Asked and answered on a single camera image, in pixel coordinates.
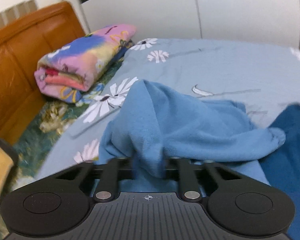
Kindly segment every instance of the ribbed gray surface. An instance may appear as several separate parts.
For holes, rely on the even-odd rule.
[[[7,240],[33,238],[11,234]],[[244,240],[209,220],[197,203],[184,202],[175,193],[129,193],[109,203],[96,204],[77,228],[41,240]],[[267,240],[289,240],[281,234]]]

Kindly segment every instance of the folded blanket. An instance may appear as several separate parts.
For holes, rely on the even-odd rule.
[[[168,189],[168,182],[160,188],[153,177],[163,176],[166,156],[253,161],[284,141],[285,134],[279,128],[255,127],[241,103],[200,101],[162,84],[141,80],[132,85],[120,112],[109,122],[97,163],[115,156],[134,156],[136,170],[142,167],[147,173],[139,172],[129,191],[160,191]]]
[[[260,164],[271,185],[293,200],[296,215],[288,233],[293,240],[300,240],[300,106],[288,106],[270,127],[284,130],[286,142]]]
[[[123,56],[134,33],[132,25],[107,26],[43,56],[34,73],[41,93],[68,103],[79,101],[80,91],[87,91],[109,63]]]

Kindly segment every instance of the green floral bedding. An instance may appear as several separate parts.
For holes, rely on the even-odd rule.
[[[76,104],[67,104],[59,100],[48,101],[40,113],[32,120],[19,141],[13,146],[19,154],[16,174],[5,189],[15,190],[34,181],[34,176],[42,166],[46,156],[62,133],[89,106],[93,98],[100,94],[104,86],[120,68],[123,58],[113,63],[106,73]],[[8,230],[0,216],[0,240],[8,234]]]

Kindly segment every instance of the blue garment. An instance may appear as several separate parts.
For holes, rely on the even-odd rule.
[[[288,233],[300,240],[300,106],[288,106],[271,124],[286,133],[284,145],[260,160],[261,167],[273,187],[287,193],[296,207]]]
[[[252,161],[268,155],[284,140],[285,134],[278,128],[257,129],[241,103],[200,101],[141,80],[131,87],[120,112],[106,127],[98,163],[134,155],[138,176],[129,191],[159,191],[155,178],[163,176],[165,156]]]

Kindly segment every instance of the orange leather headboard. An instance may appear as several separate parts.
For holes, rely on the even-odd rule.
[[[0,29],[0,138],[15,143],[45,103],[34,79],[38,60],[82,36],[68,2],[42,8]]]

